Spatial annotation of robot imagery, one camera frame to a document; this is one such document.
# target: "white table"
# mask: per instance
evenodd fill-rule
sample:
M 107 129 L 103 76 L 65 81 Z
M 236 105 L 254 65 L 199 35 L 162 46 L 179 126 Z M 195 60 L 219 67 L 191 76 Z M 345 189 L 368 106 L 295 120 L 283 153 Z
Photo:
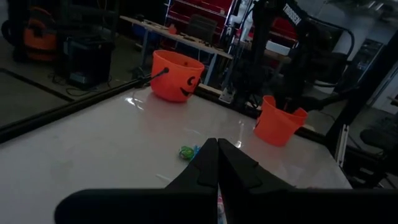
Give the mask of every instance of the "white table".
M 226 138 L 300 188 L 350 188 L 328 150 L 294 136 L 286 147 L 253 135 L 255 120 L 199 97 L 175 104 L 150 88 L 122 93 L 0 145 L 0 223 L 53 223 L 82 189 L 162 188 L 187 166 L 181 146 Z

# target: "black equipment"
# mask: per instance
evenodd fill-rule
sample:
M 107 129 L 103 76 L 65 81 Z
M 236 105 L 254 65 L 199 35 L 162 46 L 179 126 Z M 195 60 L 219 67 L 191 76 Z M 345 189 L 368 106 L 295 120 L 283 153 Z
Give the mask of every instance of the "black equipment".
M 58 8 L 60 1 L 53 0 L 7 0 L 8 20 L 1 26 L 3 37 L 14 46 L 12 53 L 16 62 L 26 62 L 28 57 L 24 43 L 24 30 L 26 21 L 29 20 L 31 6 L 37 6 L 48 12 L 54 12 Z
M 82 30 L 59 30 L 55 73 L 82 90 L 109 81 L 114 44 Z
M 371 222 L 395 218 L 396 190 L 296 189 L 225 139 L 208 139 L 164 189 L 83 190 L 62 200 L 56 224 L 217 223 L 218 185 L 226 221 Z
M 290 69 L 284 73 L 283 84 L 274 91 L 278 109 L 289 113 L 294 112 L 298 107 L 310 110 L 322 110 L 324 106 L 347 99 L 348 93 L 340 96 L 328 98 L 325 101 L 315 98 L 303 97 L 303 90 L 307 80 L 313 80 L 309 77 L 310 63 L 316 58 L 322 57 L 325 53 L 322 51 L 325 45 L 324 35 L 314 22 L 326 24 L 331 27 L 337 27 L 327 22 L 319 21 L 310 17 L 305 11 L 298 7 L 293 0 L 259 0 L 254 2 L 252 17 L 254 22 L 254 37 L 252 41 L 250 56 L 244 65 L 243 74 L 235 78 L 233 83 L 237 90 L 235 94 L 238 105 L 242 107 L 253 93 L 262 88 L 265 81 L 265 71 L 261 66 L 264 50 L 271 31 L 274 19 L 278 16 L 286 18 L 294 27 L 298 36 L 298 46 L 293 49 L 292 62 Z M 333 72 L 343 73 L 346 65 L 346 59 L 354 47 L 354 36 L 351 31 L 344 29 L 351 36 L 351 48 L 347 55 L 343 57 L 336 55 L 330 60 L 335 60 Z

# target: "wire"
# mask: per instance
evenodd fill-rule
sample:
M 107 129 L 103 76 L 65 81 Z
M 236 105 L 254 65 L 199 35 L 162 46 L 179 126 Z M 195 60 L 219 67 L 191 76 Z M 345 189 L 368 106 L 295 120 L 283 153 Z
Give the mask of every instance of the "wire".
M 325 88 L 331 88 L 331 87 L 337 86 L 337 84 L 321 84 L 321 83 L 312 83 L 312 85 L 319 86 L 319 87 L 325 87 Z
M 60 86 L 66 86 L 67 85 L 67 80 L 62 78 L 62 77 L 60 77 L 60 76 L 58 76 L 60 80 L 57 81 L 57 79 L 56 79 L 57 75 L 55 73 L 53 73 L 53 72 L 48 74 L 47 77 L 51 78 L 52 79 L 52 83 L 54 83 L 54 84 L 57 84 L 57 85 L 60 85 Z M 112 76 L 110 75 L 109 76 L 109 80 L 106 83 L 109 89 L 112 88 L 111 84 L 110 84 L 111 81 L 112 81 Z M 77 88 L 67 88 L 65 91 L 70 96 L 85 96 L 85 95 L 87 95 L 89 93 L 92 93 L 92 92 L 97 92 L 97 93 L 101 93 L 102 92 L 102 91 L 98 91 L 98 90 L 87 90 L 86 91 L 86 90 L 80 90 L 80 89 L 77 89 Z M 74 94 L 71 91 L 82 91 L 84 93 L 82 93 L 82 94 Z
M 330 117 L 334 122 L 336 122 L 336 118 L 335 118 L 334 116 L 332 116 L 332 115 L 330 115 L 330 114 L 328 114 L 328 113 L 322 112 L 322 111 L 318 111 L 318 112 L 321 113 L 321 114 L 324 114 L 324 115 L 326 115 L 326 116 L 328 116 L 328 117 Z M 351 137 L 350 135 L 348 135 L 348 137 L 349 137 L 349 139 L 354 143 L 354 145 L 355 145 L 358 149 L 360 149 L 360 150 L 363 151 L 363 148 L 354 140 L 353 137 Z
M 82 94 L 74 94 L 74 93 L 71 93 L 72 90 L 73 91 L 83 91 L 84 93 L 82 93 Z M 68 95 L 70 95 L 70 96 L 85 96 L 85 95 L 93 93 L 93 92 L 101 93 L 101 91 L 98 91 L 98 90 L 85 91 L 85 90 L 80 90 L 80 89 L 77 89 L 77 88 L 67 88 L 66 89 L 66 93 L 68 93 Z
M 316 21 L 316 22 L 318 22 L 318 23 L 320 23 L 320 24 L 323 24 L 323 25 L 326 25 L 326 26 L 329 26 L 329 27 L 332 27 L 332 28 L 336 28 L 336 29 L 340 29 L 340 30 L 346 31 L 346 32 L 349 34 L 349 36 L 351 37 L 351 47 L 350 47 L 349 50 L 348 50 L 347 56 L 349 57 L 349 56 L 351 55 L 351 53 L 352 53 L 353 50 L 354 50 L 354 46 L 355 46 L 355 36 L 354 36 L 354 34 L 353 34 L 353 32 L 352 32 L 351 30 L 349 30 L 349 29 L 347 29 L 347 28 L 344 28 L 344 27 L 340 27 L 340 26 L 331 24 L 331 23 L 329 23 L 329 22 L 322 21 L 322 20 L 317 19 L 317 18 L 315 18 L 315 17 L 312 17 L 312 16 L 310 16 L 310 15 L 308 15 L 308 17 L 309 17 L 311 20 Z

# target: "orange pumpkin bucket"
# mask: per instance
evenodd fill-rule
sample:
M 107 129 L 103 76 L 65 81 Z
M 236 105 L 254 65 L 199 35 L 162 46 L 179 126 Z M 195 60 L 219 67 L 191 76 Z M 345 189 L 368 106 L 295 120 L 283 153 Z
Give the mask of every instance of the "orange pumpkin bucket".
M 165 69 L 167 73 L 155 77 Z M 204 69 L 204 64 L 193 58 L 168 50 L 156 50 L 150 87 L 162 99 L 186 102 L 199 85 Z
M 293 114 L 277 109 L 273 96 L 262 98 L 261 110 L 254 134 L 274 146 L 286 145 L 294 132 L 304 125 L 308 116 L 308 113 L 301 108 Z

